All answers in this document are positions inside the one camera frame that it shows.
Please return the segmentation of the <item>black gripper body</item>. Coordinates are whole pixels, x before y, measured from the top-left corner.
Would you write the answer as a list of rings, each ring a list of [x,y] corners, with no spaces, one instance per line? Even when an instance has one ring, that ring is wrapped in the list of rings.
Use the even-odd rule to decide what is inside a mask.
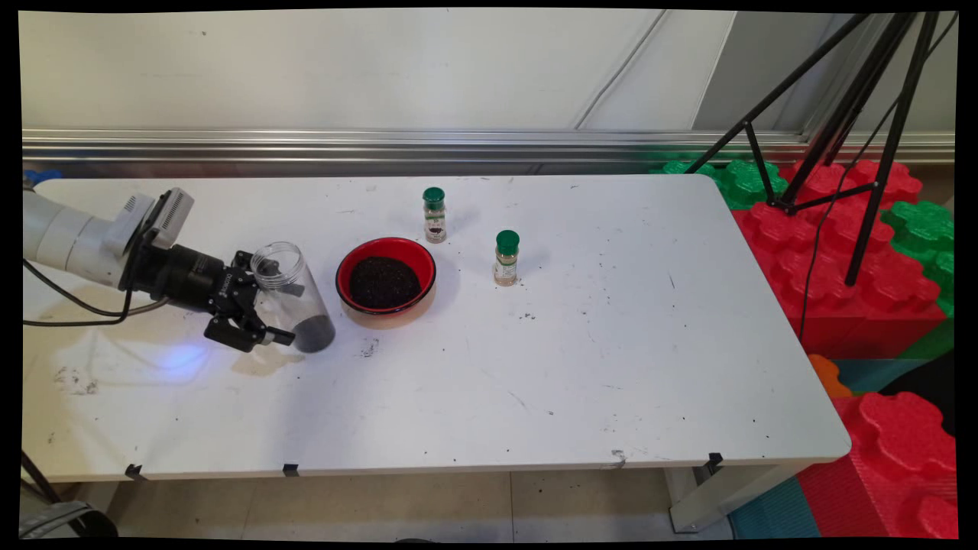
[[[230,264],[192,248],[160,248],[151,241],[156,229],[143,229],[122,273],[123,291],[147,293],[151,299],[189,311],[210,314],[240,313],[233,285],[241,278],[241,253]]]

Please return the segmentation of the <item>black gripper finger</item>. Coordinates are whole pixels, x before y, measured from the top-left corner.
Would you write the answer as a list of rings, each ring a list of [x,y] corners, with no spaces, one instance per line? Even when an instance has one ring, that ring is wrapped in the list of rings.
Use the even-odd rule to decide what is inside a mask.
[[[263,293],[303,297],[306,286],[297,274],[284,272],[282,261],[272,257],[238,251],[232,260],[232,288],[252,286]]]
[[[269,326],[258,315],[255,295],[215,295],[209,297],[211,320],[205,338],[228,348],[249,353],[258,345],[289,347],[296,334]]]

